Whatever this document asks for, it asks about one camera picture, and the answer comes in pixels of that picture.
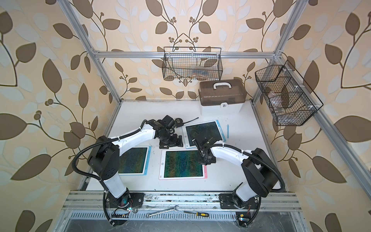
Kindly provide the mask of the blue writing tablet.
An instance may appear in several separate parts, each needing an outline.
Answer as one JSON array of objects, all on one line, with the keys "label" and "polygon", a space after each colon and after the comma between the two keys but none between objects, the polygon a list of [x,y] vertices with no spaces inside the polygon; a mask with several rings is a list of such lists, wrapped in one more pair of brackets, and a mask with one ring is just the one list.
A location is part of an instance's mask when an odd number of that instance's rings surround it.
[{"label": "blue writing tablet", "polygon": [[148,171],[151,147],[135,147],[119,158],[118,173],[121,176],[145,176]]},{"label": "blue writing tablet", "polygon": [[212,137],[212,138],[215,138],[217,141],[223,141],[223,142],[226,141],[226,138],[224,136],[224,133],[221,129],[221,126],[218,120],[184,125],[182,127],[182,132],[184,135],[186,149],[191,149],[191,148],[196,147],[192,141],[192,139],[196,135],[201,135],[206,138]]}]

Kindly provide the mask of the pink writing tablet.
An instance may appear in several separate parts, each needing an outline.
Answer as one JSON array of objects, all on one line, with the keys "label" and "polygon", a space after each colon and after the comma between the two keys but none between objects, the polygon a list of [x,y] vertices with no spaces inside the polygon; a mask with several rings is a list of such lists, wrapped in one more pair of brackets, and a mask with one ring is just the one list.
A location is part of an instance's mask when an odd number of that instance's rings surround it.
[{"label": "pink writing tablet", "polygon": [[159,180],[206,179],[207,169],[194,149],[169,149],[161,154]]}]

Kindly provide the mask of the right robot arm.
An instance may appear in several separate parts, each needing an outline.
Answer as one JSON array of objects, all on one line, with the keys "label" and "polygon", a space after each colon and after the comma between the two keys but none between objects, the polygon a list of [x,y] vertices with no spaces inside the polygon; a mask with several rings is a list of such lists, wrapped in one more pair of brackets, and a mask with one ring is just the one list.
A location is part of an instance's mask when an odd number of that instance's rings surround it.
[{"label": "right robot arm", "polygon": [[243,208],[252,198],[265,198],[270,192],[286,190],[281,173],[264,150],[243,150],[201,136],[193,138],[192,142],[198,150],[200,164],[210,165],[217,159],[223,159],[242,168],[246,181],[232,192],[231,199],[227,201],[235,207]]}]

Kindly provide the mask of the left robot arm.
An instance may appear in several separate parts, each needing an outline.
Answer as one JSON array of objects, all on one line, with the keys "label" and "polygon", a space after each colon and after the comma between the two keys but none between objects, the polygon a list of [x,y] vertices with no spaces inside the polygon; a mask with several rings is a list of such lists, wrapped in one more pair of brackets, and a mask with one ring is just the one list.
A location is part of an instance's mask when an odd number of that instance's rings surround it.
[{"label": "left robot arm", "polygon": [[[175,129],[184,125],[182,119],[173,119],[165,116],[159,120],[144,120],[140,127],[127,134],[107,138],[101,136],[96,143],[78,152],[71,162],[71,168],[76,173],[97,180],[114,199],[129,197],[129,190],[124,185],[119,175],[120,157],[133,147],[152,140],[159,140],[159,148],[183,147],[182,136],[175,133]],[[77,168],[78,159],[87,151],[91,153],[87,159],[88,165],[95,172],[90,174]]]}]

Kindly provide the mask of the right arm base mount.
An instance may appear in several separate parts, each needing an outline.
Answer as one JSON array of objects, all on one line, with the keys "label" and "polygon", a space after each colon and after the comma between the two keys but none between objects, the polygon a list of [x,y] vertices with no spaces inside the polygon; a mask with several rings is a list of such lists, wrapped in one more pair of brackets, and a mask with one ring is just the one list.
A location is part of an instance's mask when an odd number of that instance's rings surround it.
[{"label": "right arm base mount", "polygon": [[261,197],[252,197],[246,202],[242,202],[237,198],[235,194],[232,193],[221,193],[218,196],[221,209],[258,209]]}]

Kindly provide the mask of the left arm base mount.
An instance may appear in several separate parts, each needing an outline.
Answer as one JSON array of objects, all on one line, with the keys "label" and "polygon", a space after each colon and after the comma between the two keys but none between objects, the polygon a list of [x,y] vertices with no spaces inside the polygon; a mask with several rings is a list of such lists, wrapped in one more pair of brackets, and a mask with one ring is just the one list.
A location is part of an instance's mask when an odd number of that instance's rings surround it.
[{"label": "left arm base mount", "polygon": [[126,192],[119,198],[115,198],[110,192],[105,195],[103,203],[107,208],[123,208],[141,207],[144,203],[145,194],[142,192]]}]

